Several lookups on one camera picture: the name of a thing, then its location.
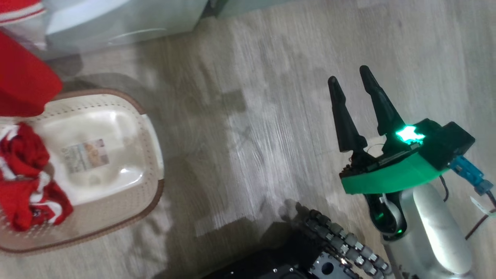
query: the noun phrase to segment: black wire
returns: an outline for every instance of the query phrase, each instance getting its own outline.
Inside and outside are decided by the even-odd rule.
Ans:
[[[491,191],[487,191],[486,193],[489,197],[489,199],[491,200],[491,203],[493,203],[493,207],[496,208],[496,199],[495,197],[493,196],[493,194],[491,193]]]
[[[493,209],[490,211],[491,213],[494,213],[496,212],[496,209]],[[465,236],[465,240],[469,239],[472,234],[474,234],[474,232],[482,225],[482,223],[484,223],[484,221],[489,217],[489,215],[484,215],[484,217],[482,217],[476,224],[475,226],[467,233],[467,235]]]
[[[441,183],[444,187],[444,191],[446,192],[446,195],[444,196],[444,199],[442,200],[443,202],[446,202],[448,200],[448,197],[449,197],[449,190],[448,190],[448,186],[446,186],[446,181],[444,180],[444,177],[442,175],[439,175],[439,179],[441,180]]]

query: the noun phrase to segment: beige basket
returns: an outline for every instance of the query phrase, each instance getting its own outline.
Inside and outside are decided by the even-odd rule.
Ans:
[[[147,115],[129,96],[110,89],[62,94],[38,117],[0,118],[0,131],[20,121],[42,137],[54,179],[74,212],[58,226],[16,232],[0,211],[0,250],[35,253],[81,243],[127,226],[157,205],[164,172],[160,146]],[[105,143],[108,163],[70,170],[67,148],[95,140]]]

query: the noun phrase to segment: green led light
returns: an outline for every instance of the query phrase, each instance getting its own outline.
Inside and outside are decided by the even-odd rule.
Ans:
[[[376,215],[376,216],[375,216],[375,219],[376,219],[376,220],[379,220],[379,219],[381,219],[382,217],[384,217],[384,213],[381,213],[381,214],[379,214],[379,215]]]
[[[426,137],[423,134],[417,134],[415,132],[415,126],[407,125],[402,130],[397,131],[396,135],[407,144],[411,144],[413,142],[422,143],[422,140]]]

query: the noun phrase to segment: wooden floor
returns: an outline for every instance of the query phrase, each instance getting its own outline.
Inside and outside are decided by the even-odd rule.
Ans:
[[[406,122],[469,131],[477,142],[467,157],[496,181],[495,4],[296,1],[51,62],[66,91],[110,87],[142,104],[163,150],[165,192],[149,217],[100,239],[0,256],[0,279],[193,278],[280,238],[263,235],[296,202],[385,256],[365,200],[340,185],[350,154],[338,150],[327,79],[337,76],[358,130],[380,142],[359,75],[368,65]],[[468,232],[483,215],[470,196],[488,201],[454,174],[446,181]],[[477,278],[496,273],[495,231],[489,220],[469,240]]]

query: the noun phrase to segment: basket rim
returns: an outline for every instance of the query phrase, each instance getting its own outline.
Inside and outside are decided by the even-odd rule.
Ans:
[[[114,89],[108,89],[108,88],[97,88],[97,89],[87,89],[87,90],[79,90],[79,91],[72,91],[72,92],[64,92],[60,93],[57,95],[52,101],[58,101],[58,100],[63,100],[63,99],[69,99],[69,98],[74,98],[74,97],[81,97],[81,96],[88,96],[88,95],[113,95],[120,97],[127,102],[129,102],[137,111],[139,114],[144,115],[145,111],[144,109],[140,106],[140,104],[134,100],[131,96],[114,90]],[[81,244],[86,241],[94,240],[96,238],[102,237],[104,235],[107,235],[109,233],[115,232],[119,229],[122,229],[126,226],[129,226],[133,223],[138,222],[139,220],[143,219],[147,215],[149,215],[152,210],[157,206],[161,196],[162,192],[164,189],[164,179],[158,180],[157,181],[157,192],[155,193],[155,196],[153,197],[152,202],[140,213],[131,216],[121,222],[118,222],[116,224],[110,225],[108,227],[105,227],[103,229],[70,239],[70,240],[65,240],[45,246],[40,246],[40,247],[35,247],[35,248],[30,248],[30,249],[22,249],[22,250],[14,250],[10,248],[5,248],[0,245],[0,253],[8,255],[8,256],[27,256],[27,255],[34,255],[34,254],[40,254],[44,252],[49,252],[57,249],[62,249],[62,248],[67,248],[73,245]]]

